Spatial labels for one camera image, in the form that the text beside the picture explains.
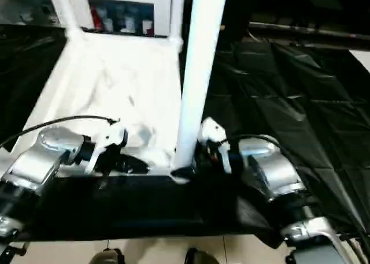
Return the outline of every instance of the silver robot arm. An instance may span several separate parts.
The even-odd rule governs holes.
[[[310,203],[306,203],[305,198],[310,195],[295,167],[280,149],[268,140],[277,141],[273,137],[262,136],[265,140],[252,137],[241,139],[238,143],[238,153],[245,167],[241,173],[242,181],[249,185],[250,180],[257,180],[268,203],[275,209],[280,209],[280,212],[284,212],[285,220],[280,232],[285,241],[298,244],[317,236],[324,236],[335,248],[332,250],[332,247],[322,245],[318,248],[296,250],[291,256],[295,258],[294,263],[323,263],[323,259],[327,263],[353,263],[322,212],[314,209]],[[205,119],[199,133],[199,142],[221,144],[220,158],[225,172],[230,173],[230,160],[226,156],[230,145],[226,141],[225,130],[221,125],[211,118]],[[320,254],[322,258],[312,257],[315,253]]]
[[[71,165],[92,150],[88,137],[67,128],[41,130],[35,144],[6,168],[0,179],[0,237],[23,229],[61,164]]]

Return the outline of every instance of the white plastic piece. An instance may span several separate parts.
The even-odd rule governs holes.
[[[119,145],[122,143],[125,135],[125,130],[125,126],[122,122],[116,122],[115,124],[112,124],[107,130],[101,132],[99,138],[96,141],[91,159],[85,168],[85,173],[91,174],[94,171],[99,155],[106,151],[107,146],[111,144]]]
[[[200,143],[206,144],[208,140],[217,143],[222,142],[226,138],[225,129],[215,122],[213,118],[208,117],[202,122],[201,130],[198,136],[198,141]]]
[[[193,161],[224,5],[225,0],[193,0],[173,169]]]
[[[231,166],[229,161],[228,151],[230,150],[229,142],[225,141],[226,131],[225,129],[215,122],[212,118],[206,118],[202,122],[201,130],[199,132],[198,141],[202,144],[206,144],[208,140],[218,143],[223,142],[219,147],[219,152],[222,157],[222,163],[226,173],[231,173]]]

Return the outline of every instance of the black cable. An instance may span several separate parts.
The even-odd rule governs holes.
[[[362,254],[362,252],[360,251],[360,249],[358,249],[356,247],[356,245],[352,242],[352,240],[347,240],[346,242],[351,247],[351,249],[354,252],[354,254],[356,254],[356,256],[357,256],[358,260],[360,261],[360,263],[361,264],[367,264],[366,260],[364,259],[364,255]]]
[[[23,130],[23,131],[21,131],[21,132],[19,132],[17,134],[14,134],[14,135],[8,137],[2,143],[0,143],[0,148],[2,148],[8,142],[10,142],[10,141],[12,141],[14,139],[17,139],[18,137],[23,136],[23,135],[25,135],[27,133],[30,133],[31,131],[37,130],[37,129],[41,128],[41,127],[46,127],[48,125],[57,124],[57,123],[63,122],[63,121],[84,120],[84,119],[87,119],[87,118],[92,118],[92,119],[95,119],[95,120],[104,120],[104,121],[107,121],[109,124],[114,124],[116,122],[115,120],[113,120],[111,118],[106,118],[106,117],[102,117],[102,116],[92,116],[92,115],[70,116],[70,117],[58,118],[56,120],[44,122],[42,124],[35,125],[34,127],[27,128],[27,129],[25,129],[25,130]]]
[[[321,179],[320,175],[311,166],[311,164],[308,163],[308,161],[306,161],[303,157],[301,157],[299,154],[295,153],[294,151],[290,151],[290,150],[286,149],[284,146],[279,144],[277,141],[272,140],[270,137],[263,136],[263,135],[258,135],[258,134],[241,134],[241,135],[237,135],[237,136],[231,136],[230,138],[222,140],[222,141],[218,142],[217,144],[220,146],[221,144],[227,142],[228,140],[240,140],[241,138],[245,138],[245,137],[246,138],[261,139],[261,140],[272,143],[273,145],[275,145],[276,147],[278,147],[281,150],[281,152],[287,157],[287,159],[293,164],[293,166],[297,167],[298,165],[295,163],[295,161],[293,161],[293,158],[292,158],[292,154],[293,154],[296,158],[298,158],[302,162],[303,165],[305,165],[317,177],[317,179],[324,186],[326,186],[326,188],[328,188],[329,191],[331,190],[331,188],[328,186],[328,184],[324,180]],[[339,202],[339,205],[342,205],[341,202],[339,201],[339,199],[335,195],[334,195],[334,197]],[[364,243],[363,252],[364,252],[365,256],[367,258],[370,258],[370,245],[367,242],[369,236],[363,231],[361,224],[356,220],[355,217],[353,217],[353,215],[348,214],[348,217],[350,218],[353,226],[355,227],[360,239],[363,240],[363,243]]]

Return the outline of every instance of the red object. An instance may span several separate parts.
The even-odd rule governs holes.
[[[100,20],[100,17],[95,7],[90,6],[90,11],[91,11],[92,21],[94,22],[95,29],[103,30],[103,24]]]
[[[153,29],[153,27],[152,27],[152,28],[150,28],[150,29],[148,29],[148,30],[146,31],[146,35],[147,35],[147,36],[154,36],[154,29]]]

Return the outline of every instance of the black fabric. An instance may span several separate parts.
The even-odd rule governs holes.
[[[0,26],[1,141],[22,130],[65,42],[61,28]]]
[[[242,40],[250,21],[370,34],[367,0],[226,0],[223,24],[229,40]]]
[[[229,137],[277,138],[337,229],[353,230],[351,214],[369,232],[369,83],[349,51],[238,43],[216,54],[203,116]]]
[[[185,185],[165,176],[55,179],[17,240],[244,233],[279,246],[280,236],[252,205],[248,191],[230,174],[200,177]]]

